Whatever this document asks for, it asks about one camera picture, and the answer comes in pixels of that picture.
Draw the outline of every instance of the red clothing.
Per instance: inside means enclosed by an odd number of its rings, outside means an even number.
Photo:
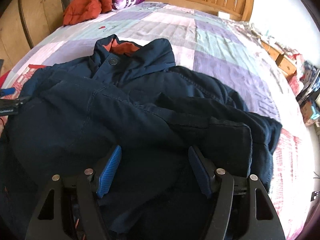
[[[95,19],[112,10],[112,0],[73,0],[63,13],[63,25],[74,25]]]

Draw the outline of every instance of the bed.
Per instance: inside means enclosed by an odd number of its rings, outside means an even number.
[[[14,86],[16,93],[6,98],[16,98],[35,71],[30,64],[53,65],[91,55],[95,42],[111,34],[139,45],[167,38],[177,65],[218,78],[241,95],[251,112],[283,125],[274,152],[269,195],[286,239],[295,239],[304,226],[313,189],[312,147],[285,77],[237,22],[250,20],[253,3],[147,0],[56,29],[62,19],[61,0],[12,0],[0,19],[0,58],[5,59],[2,73],[11,69],[2,87]],[[233,21],[216,17],[218,11],[229,13]]]

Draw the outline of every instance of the wall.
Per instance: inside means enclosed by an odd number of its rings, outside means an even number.
[[[300,0],[254,0],[250,21],[320,67],[320,31]]]

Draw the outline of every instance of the purple and white blanket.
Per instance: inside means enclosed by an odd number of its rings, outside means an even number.
[[[92,55],[95,42],[111,34],[140,45],[167,38],[177,65],[218,78],[239,92],[250,111],[282,123],[270,198],[286,238],[294,239],[306,220],[313,190],[310,138],[295,96],[275,62],[234,22],[192,9],[144,2],[60,27],[18,62],[3,87],[15,86],[12,97],[17,97],[34,72],[29,64],[53,65]]]

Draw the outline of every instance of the navy blue jacket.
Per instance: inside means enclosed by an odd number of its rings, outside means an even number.
[[[90,57],[37,70],[26,95],[0,139],[0,216],[21,238],[51,176],[80,173],[113,144],[123,157],[99,205],[118,233],[198,238],[210,202],[188,163],[193,144],[217,167],[269,187],[281,125],[248,112],[217,79],[176,66],[166,39],[101,39]]]

